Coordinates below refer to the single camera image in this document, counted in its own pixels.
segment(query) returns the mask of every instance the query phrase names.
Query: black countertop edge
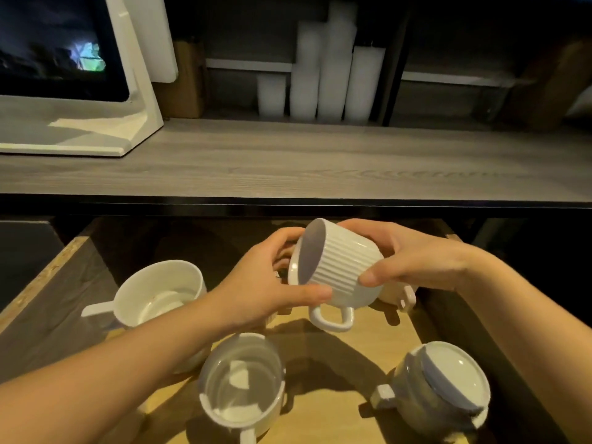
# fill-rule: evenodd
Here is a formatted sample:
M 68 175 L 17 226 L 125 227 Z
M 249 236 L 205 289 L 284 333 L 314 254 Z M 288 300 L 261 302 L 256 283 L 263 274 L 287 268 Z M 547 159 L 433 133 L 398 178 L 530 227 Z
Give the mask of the black countertop edge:
M 184 196 L 0 193 L 4 215 L 316 216 L 386 219 L 401 216 L 520 217 L 592 213 L 592 202 L 442 201 L 429 199 L 205 198 Z

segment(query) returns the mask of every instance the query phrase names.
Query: gray wooden countertop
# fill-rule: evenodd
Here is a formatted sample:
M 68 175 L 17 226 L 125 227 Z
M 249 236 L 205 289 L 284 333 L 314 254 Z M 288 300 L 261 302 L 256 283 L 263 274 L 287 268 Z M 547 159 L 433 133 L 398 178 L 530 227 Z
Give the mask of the gray wooden countertop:
M 123 158 L 1 155 L 0 193 L 592 208 L 592 137 L 171 120 Z

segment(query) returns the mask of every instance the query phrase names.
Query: open drawer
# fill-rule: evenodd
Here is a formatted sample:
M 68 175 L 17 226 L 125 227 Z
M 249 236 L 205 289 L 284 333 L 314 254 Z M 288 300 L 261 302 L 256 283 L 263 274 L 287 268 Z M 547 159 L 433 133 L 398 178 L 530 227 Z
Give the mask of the open drawer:
M 255 243 L 280 226 L 306 223 L 122 217 L 94 220 L 0 313 L 0 382 L 103 341 L 113 317 L 107 314 L 83 319 L 80 312 L 89 304 L 112 300 L 125 279 L 145 265 L 168 259 L 191 261 L 202 270 L 212 290 Z M 455 238 L 441 220 L 401 223 Z M 377 301 L 356 312 L 354 329 L 340 335 L 314 328 L 305 310 L 280 314 L 268 325 L 268 333 L 279 336 L 277 339 L 283 343 L 280 353 L 288 368 L 286 390 L 293 389 L 298 397 L 290 413 L 282 416 L 263 438 L 265 442 L 301 442 L 315 426 L 327 441 L 399 442 L 393 441 L 394 437 L 405 436 L 401 442 L 422 442 L 396 412 L 376 413 L 372 420 L 363 405 L 371 388 L 383 383 L 406 352 L 434 339 L 463 347 L 484 368 L 492 386 L 489 429 L 500 442 L 562 440 L 546 411 L 457 295 L 420 290 L 418 305 L 409 315 Z M 194 379 L 188 380 L 187 386 Z M 148 399 L 148 412 L 156 416 L 138 436 L 138 444 L 201 442 L 191 435 L 196 428 L 192 418 L 199 416 L 195 410 L 197 399 L 189 391 L 186 403 L 187 399 L 175 394 L 175 389 L 159 390 Z M 174 408 L 177 404 L 172 398 L 183 400 L 182 411 L 167 413 L 163 405 Z M 168 430 L 167 439 L 161 430 L 151 429 L 163 426 L 163 417 L 175 417 L 179 427 L 172 434 Z M 303 421 L 312 427 L 308 432 L 302 428 Z M 170 428 L 171 423 L 167 424 L 165 428 Z M 487 429 L 478 435 L 468 438 L 472 442 L 477 438 L 479 442 L 494 441 Z

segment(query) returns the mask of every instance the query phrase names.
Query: hand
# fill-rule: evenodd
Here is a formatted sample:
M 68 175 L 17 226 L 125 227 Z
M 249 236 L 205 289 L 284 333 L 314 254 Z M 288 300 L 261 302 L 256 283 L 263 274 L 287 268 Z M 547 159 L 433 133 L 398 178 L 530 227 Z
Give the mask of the hand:
M 395 280 L 457 291 L 473 255 L 482 252 L 465 243 L 434 237 L 396 223 L 353 219 L 339 225 L 374 241 L 386 257 L 360 275 L 359 282 L 364 286 Z
M 253 246 L 226 278 L 207 296 L 220 306 L 231 328 L 262 320 L 291 306 L 317 306 L 331 299 L 331 288 L 323 285 L 290 286 L 275 276 L 287 268 L 293 243 L 304 232 L 302 227 L 275 231 Z

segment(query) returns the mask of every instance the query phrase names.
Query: forearm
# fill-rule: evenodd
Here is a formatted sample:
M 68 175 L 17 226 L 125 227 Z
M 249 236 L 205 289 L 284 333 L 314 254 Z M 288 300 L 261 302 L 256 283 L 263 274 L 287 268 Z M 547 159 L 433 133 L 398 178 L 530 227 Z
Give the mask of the forearm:
M 459 291 L 568 437 L 592 442 L 592 330 L 480 250 Z
M 7 443 L 92 442 L 140 405 L 176 365 L 226 333 L 211 296 L 0 385 Z

